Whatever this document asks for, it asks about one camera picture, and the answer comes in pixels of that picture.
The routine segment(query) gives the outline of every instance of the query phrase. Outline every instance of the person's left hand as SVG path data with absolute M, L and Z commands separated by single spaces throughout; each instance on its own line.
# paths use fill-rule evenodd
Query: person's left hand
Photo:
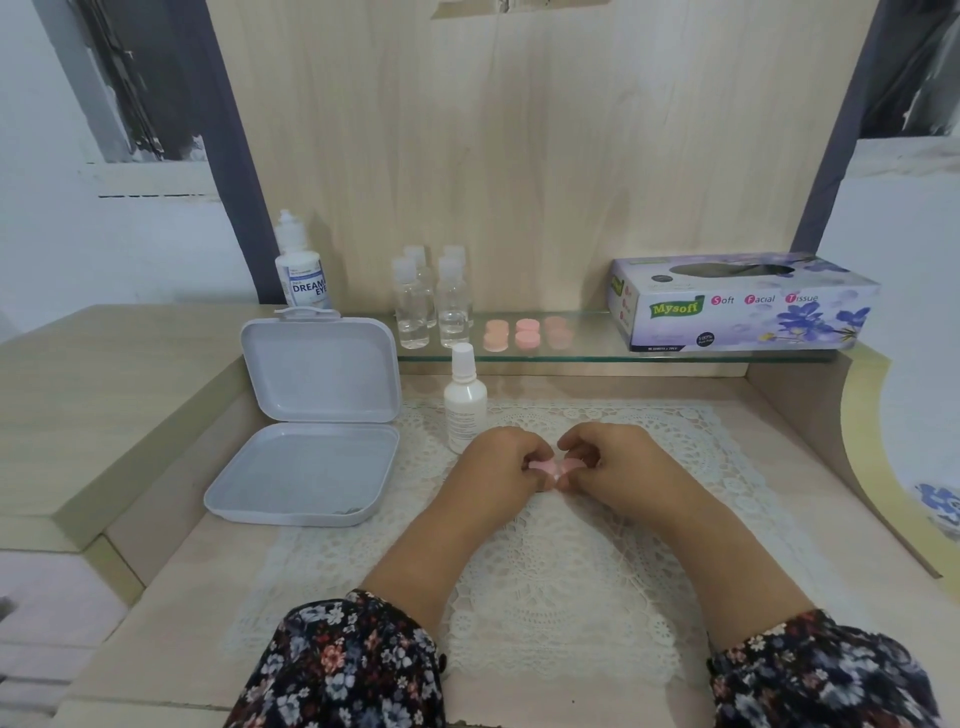
M 552 459 L 553 448 L 533 432 L 488 429 L 464 450 L 431 505 L 486 539 L 548 485 L 549 475 L 529 469 L 530 461 Z

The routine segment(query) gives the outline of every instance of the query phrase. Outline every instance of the tissue box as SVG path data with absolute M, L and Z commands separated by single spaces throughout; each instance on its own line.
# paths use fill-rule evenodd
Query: tissue box
M 814 255 L 618 258 L 607 303 L 631 352 L 853 346 L 879 291 Z

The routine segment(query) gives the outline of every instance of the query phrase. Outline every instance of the green logo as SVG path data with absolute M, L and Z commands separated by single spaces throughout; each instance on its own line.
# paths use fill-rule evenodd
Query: green logo
M 704 297 L 697 296 L 693 301 L 664 301 L 650 306 L 650 318 L 660 316 L 696 316 L 704 310 Z

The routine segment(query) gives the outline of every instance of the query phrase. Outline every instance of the bottle label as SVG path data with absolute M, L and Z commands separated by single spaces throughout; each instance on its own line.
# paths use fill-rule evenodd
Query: bottle label
M 312 305 L 330 308 L 326 293 L 324 267 L 318 262 L 308 266 L 278 266 L 283 295 L 289 305 Z
M 455 412 L 446 410 L 446 434 L 451 442 L 470 443 L 487 426 L 486 411 Z

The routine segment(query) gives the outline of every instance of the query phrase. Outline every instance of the white lace doily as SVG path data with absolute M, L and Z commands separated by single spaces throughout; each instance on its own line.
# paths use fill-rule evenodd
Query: white lace doily
M 708 404 L 513 401 L 489 424 L 548 442 L 586 420 L 643 425 L 756 534 L 818 604 L 871 628 L 832 565 L 779 505 Z M 224 650 L 255 660 L 279 619 L 356 587 L 444 481 L 456 455 L 440 401 L 404 404 L 400 448 L 379 511 L 353 528 L 282 528 Z M 702 682 L 707 636 L 693 589 L 664 544 L 587 498 L 533 497 L 473 556 L 444 618 L 448 669 L 541 678 L 604 675 Z

